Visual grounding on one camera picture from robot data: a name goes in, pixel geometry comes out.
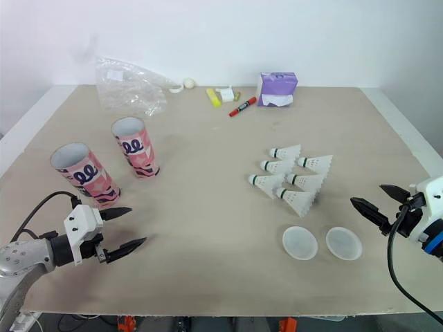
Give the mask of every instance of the tabletop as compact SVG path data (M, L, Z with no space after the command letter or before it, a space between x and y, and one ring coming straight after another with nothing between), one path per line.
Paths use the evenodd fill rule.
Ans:
M239 88L242 99L254 88ZM100 108L94 86L79 86L0 178L0 242L55 190L76 192L49 164L68 142L85 142L122 189L116 206L133 211L105 222L103 246L113 250L139 237L136 252L111 264L85 260L43 276L24 310L132 315L358 315L414 312L391 282L387 238L350 204L360 196L394 216L398 203L382 183L408 187L427 178L409 148L361 90L303 88L283 108L251 106L234 118L237 103L213 108L203 88L168 94L163 113L144 117L160 165L139 179L111 134L123 114ZM251 186L272 147L301 144L302 156L333 154L329 176L307 216ZM311 174L297 168L298 174ZM69 200L53 199L29 228L63 233ZM292 225L317 238L309 261L291 258L282 234ZM355 232L363 254L342 261L327 249L334 226ZM433 310L443 310L442 266L398 236L397 276Z

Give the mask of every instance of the red marker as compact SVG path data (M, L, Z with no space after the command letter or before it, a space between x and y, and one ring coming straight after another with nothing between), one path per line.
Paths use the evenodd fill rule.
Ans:
M252 97L250 100L248 100L247 102L245 102L244 104L241 104L240 106L238 106L235 110L233 110L232 112L229 113L230 117L236 116L238 113L240 113L241 111L243 111L246 107L248 107L249 105L252 105L254 102L257 101L256 97Z

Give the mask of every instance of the white wall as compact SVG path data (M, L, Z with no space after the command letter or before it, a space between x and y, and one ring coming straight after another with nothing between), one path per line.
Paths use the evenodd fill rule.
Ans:
M405 31L407 53L398 57L381 87L443 156L443 1L422 8L417 16L423 17L420 29Z
M93 83L96 54L199 84L295 71L305 86L399 86L417 43L433 52L421 40L439 37L438 15L440 0L3 0L1 115L51 84Z

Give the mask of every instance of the purple tissue box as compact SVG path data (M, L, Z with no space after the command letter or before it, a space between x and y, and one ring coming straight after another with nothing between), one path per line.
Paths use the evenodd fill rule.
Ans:
M297 83L294 73L260 73L256 93L257 105L281 107L291 104Z

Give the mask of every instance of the white ball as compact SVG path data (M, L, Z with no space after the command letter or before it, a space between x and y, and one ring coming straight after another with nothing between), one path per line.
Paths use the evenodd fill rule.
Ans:
M195 82L192 78L185 78L183 81L183 85L187 89L192 89L195 86Z

